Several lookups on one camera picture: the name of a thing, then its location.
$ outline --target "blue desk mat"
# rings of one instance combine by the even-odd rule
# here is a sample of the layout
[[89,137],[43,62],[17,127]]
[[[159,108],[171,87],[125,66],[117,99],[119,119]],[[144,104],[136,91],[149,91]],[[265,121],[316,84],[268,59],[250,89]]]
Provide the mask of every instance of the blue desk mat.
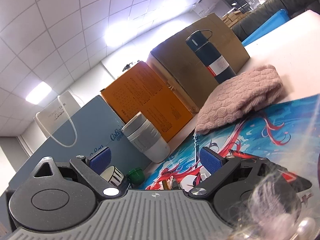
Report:
[[320,198],[319,111],[320,95],[315,95],[269,106],[207,135],[194,136],[191,133],[140,188],[163,189],[162,180],[170,183],[173,178],[183,187],[197,185],[201,182],[202,168],[199,151],[204,146],[223,157],[230,155],[229,150],[234,150],[235,154],[241,151],[267,157],[285,167],[288,171],[283,176],[289,182],[296,180],[297,176],[308,179],[312,187],[298,193],[298,196],[304,209],[309,212],[306,214],[319,217],[317,223],[320,225],[320,208],[317,204]]

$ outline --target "gray ribbed plate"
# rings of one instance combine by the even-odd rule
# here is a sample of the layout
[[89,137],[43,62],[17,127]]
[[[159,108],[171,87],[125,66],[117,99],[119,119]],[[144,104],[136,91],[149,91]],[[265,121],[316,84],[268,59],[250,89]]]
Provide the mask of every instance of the gray ribbed plate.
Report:
[[230,232],[206,201],[192,200],[182,190],[128,190],[119,199],[104,200],[97,212],[76,228],[59,233],[20,228],[8,239],[205,240],[219,239]]

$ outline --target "navy thermos bottle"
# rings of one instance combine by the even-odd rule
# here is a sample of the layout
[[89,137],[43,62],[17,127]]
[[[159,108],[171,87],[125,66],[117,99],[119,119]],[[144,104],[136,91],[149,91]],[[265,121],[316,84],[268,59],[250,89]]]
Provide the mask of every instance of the navy thermos bottle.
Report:
[[211,32],[212,36],[211,30],[195,31],[186,39],[187,45],[197,55],[219,84],[229,78],[235,77],[236,73],[220,52],[209,41],[211,36],[206,38],[201,33],[203,31]]

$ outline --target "pink knit fabric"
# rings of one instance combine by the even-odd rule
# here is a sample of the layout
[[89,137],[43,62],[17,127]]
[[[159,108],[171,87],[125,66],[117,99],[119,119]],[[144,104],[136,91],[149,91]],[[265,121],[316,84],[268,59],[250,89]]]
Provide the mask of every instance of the pink knit fabric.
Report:
[[276,68],[264,65],[226,80],[210,94],[198,114],[197,134],[232,123],[251,110],[272,104],[281,94],[283,83]]

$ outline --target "desk surface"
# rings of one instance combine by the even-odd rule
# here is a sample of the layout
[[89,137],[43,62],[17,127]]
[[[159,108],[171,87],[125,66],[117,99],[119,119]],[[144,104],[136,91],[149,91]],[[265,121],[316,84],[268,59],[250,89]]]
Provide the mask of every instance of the desk surface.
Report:
[[[320,15],[306,11],[284,25],[246,46],[250,55],[240,73],[263,64],[272,64],[283,83],[279,103],[320,93]],[[193,131],[195,116],[168,143],[171,153]],[[152,163],[145,169],[148,176],[159,166]]]

